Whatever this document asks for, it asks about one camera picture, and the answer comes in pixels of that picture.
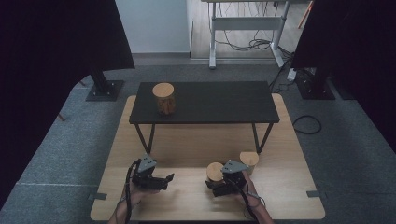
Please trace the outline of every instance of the table top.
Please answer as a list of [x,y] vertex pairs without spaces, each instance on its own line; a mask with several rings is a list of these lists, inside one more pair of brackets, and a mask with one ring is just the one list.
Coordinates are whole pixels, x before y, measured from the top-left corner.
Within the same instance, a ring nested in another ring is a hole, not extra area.
[[152,93],[158,82],[142,82],[130,123],[278,123],[274,100],[265,81],[172,82],[176,112],[160,116]]
[[[251,179],[266,202],[273,219],[321,219],[325,211],[320,198],[309,198],[316,190],[288,111],[279,94],[273,94],[280,122],[274,124],[260,154]],[[93,220],[108,220],[122,194],[129,166],[141,158],[143,148],[129,116],[135,96],[128,98],[114,138],[98,193],[105,200],[95,200]],[[141,130],[149,136],[149,124]],[[256,125],[263,136],[268,124]],[[175,174],[167,190],[150,195],[132,213],[132,220],[223,220],[243,221],[244,206],[230,197],[215,198],[207,188],[206,167],[212,162],[238,161],[241,151],[255,151],[251,124],[161,124],[150,156],[158,163],[153,176]]]

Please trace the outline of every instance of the cylindrical wooden block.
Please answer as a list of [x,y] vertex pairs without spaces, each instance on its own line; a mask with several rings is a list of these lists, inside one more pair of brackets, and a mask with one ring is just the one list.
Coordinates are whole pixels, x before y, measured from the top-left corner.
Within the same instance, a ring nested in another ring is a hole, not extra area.
[[259,163],[259,155],[257,152],[241,152],[239,159],[245,165],[248,165],[247,174],[253,174],[254,167]]
[[174,87],[170,83],[159,83],[154,86],[152,93],[157,98],[158,111],[163,115],[170,115],[176,111]]
[[220,181],[222,180],[222,172],[221,168],[223,164],[219,162],[212,162],[206,168],[207,178],[211,181]]

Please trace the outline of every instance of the white wall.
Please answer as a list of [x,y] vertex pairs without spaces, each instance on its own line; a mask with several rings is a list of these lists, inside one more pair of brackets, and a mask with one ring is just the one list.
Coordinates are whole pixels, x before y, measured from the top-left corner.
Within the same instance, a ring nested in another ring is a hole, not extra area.
[[116,0],[131,52],[190,52],[189,1]]

